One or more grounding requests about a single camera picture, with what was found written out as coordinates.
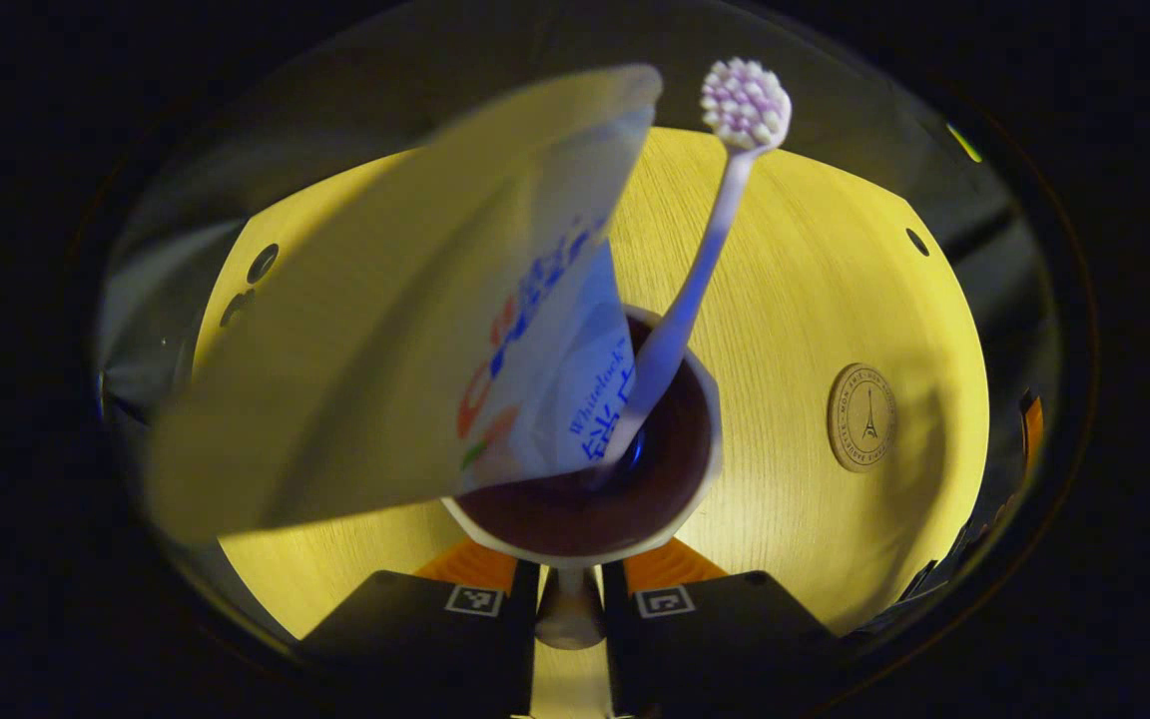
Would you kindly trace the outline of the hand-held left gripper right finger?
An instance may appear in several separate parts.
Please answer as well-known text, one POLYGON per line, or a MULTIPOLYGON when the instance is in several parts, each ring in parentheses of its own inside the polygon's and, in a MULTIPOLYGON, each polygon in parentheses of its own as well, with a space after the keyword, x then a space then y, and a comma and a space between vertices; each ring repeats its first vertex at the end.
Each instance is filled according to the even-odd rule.
POLYGON ((676 538, 604 567, 604 613, 616 718, 793 718, 839 665, 839 638, 770 573, 676 538))

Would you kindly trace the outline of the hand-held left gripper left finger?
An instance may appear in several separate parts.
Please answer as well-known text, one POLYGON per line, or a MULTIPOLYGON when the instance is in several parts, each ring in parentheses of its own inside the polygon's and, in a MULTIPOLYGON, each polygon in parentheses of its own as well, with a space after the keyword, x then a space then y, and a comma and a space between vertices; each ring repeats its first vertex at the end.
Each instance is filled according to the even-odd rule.
POLYGON ((345 716, 526 718, 537 599, 537 565, 463 540, 415 572, 375 569, 300 655, 345 716))

